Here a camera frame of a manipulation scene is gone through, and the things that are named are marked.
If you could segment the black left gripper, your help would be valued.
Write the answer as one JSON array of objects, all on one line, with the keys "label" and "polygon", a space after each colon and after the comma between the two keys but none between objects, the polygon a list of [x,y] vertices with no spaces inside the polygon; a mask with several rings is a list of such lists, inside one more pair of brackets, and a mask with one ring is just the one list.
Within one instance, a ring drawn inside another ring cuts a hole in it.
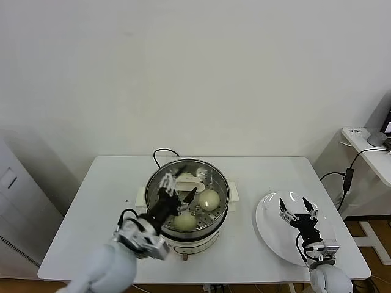
[{"label": "black left gripper", "polygon": [[158,201],[148,212],[148,222],[152,226],[162,226],[170,215],[178,215],[189,209],[194,201],[197,188],[193,188],[181,201],[175,191],[177,178],[184,172],[182,166],[176,172],[166,173],[159,182]]}]

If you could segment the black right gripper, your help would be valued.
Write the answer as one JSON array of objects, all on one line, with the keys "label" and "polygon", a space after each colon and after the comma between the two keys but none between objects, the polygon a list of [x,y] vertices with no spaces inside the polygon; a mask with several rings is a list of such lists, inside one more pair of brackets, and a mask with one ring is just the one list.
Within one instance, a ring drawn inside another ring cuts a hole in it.
[{"label": "black right gripper", "polygon": [[283,200],[279,198],[279,215],[284,221],[289,222],[292,227],[299,230],[304,245],[321,242],[320,232],[315,228],[315,225],[318,223],[318,211],[306,197],[303,197],[302,200],[309,214],[292,214],[285,206]]}]

